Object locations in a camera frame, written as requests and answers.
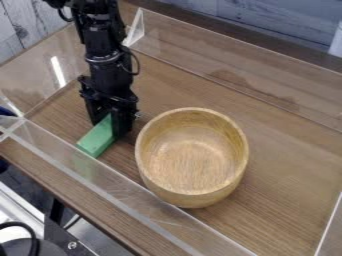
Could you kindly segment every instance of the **bowl rim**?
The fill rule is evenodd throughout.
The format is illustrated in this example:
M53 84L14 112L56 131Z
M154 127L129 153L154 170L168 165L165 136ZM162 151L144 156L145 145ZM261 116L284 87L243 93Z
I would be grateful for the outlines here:
M150 178L148 177L148 172L145 170L145 166L142 164L142 160L141 160L141 140L142 140L142 136L145 134L145 131L149 129L149 127L160 120L162 119L165 116L168 116L169 114L173 113L178 113L178 112L185 112L185 111L197 111L197 112L205 112L209 113L212 115L216 115L219 118L221 118L225 122L228 122L231 124L231 126L233 127L233 129L236 130L239 137L241 139L243 142L243 160L241 163L239 165L239 167L235 169L237 175L233 177L232 180L227 180L225 182L223 182L219 187L213 188L213 189L205 189L201 190L200 192L196 193L180 193L176 192L173 190L169 190L166 188L164 188L162 186L160 186L157 183L154 183ZM235 181L237 179L240 179L240 176L244 173L245 167L247 167L247 163L248 163L248 159L249 159L249 146L248 146L248 141L247 141L247 137L244 132L241 131L240 127L237 126L237 124L235 123L235 121L224 114L219 113L215 110L206 109L206 108L198 108L198 107L184 107L184 108L176 108L172 110L168 110L162 113L160 113L158 115L156 115L149 122L145 124L145 126L142 127L142 129L138 132L137 135L137 139L136 139L136 143L134 143L134 160L136 160L136 164L137 164L137 169L138 169L138 173L140 176L144 177L144 179L148 179L148 181L158 188L161 188L164 191L166 191L168 193L176 194L176 195L185 195L185 196L197 196L197 195L205 195L205 194L211 194L215 193L220 190L223 190L225 187L229 187L231 184L235 183Z

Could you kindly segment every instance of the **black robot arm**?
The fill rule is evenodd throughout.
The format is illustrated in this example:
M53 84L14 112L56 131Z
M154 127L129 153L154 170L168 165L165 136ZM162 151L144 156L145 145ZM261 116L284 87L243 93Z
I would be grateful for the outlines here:
M89 118L96 124L112 116L113 135L120 138L132 129L137 112L129 49L121 45L125 26L116 0L42 0L50 7L70 8L80 42L85 45L85 61L90 76L80 76L80 96Z

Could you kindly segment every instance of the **green block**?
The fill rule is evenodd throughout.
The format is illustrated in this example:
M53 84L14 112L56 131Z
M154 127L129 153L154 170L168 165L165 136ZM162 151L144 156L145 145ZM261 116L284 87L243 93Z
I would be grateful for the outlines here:
M76 147L88 155L97 158L114 141L112 135L112 117L108 114L78 140Z

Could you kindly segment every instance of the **wooden tabletop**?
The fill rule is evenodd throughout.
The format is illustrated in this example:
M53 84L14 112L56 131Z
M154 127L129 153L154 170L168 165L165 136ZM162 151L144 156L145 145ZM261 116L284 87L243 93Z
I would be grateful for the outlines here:
M54 37L65 35L74 38L73 28ZM100 161L141 184L133 147L148 120L178 107L219 111L236 121L247 135L249 162L232 195L216 205L188 213L256 254L312 255L342 186L340 133L148 56L138 54L138 59L142 72L134 80L133 91L140 98L142 117ZM90 129L77 87L77 83L70 82L26 115L72 144ZM0 153L101 230L138 253L185 254L174 251L168 241L114 211L110 204L66 175L34 160L31 153L13 141L1 144Z

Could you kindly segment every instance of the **wooden bowl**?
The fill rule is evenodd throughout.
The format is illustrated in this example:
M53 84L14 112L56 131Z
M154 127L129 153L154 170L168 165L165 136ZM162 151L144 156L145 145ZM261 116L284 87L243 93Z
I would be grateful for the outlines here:
M200 208L236 188L248 144L227 116L202 108L181 108L162 113L144 126L134 158L149 190L178 207Z

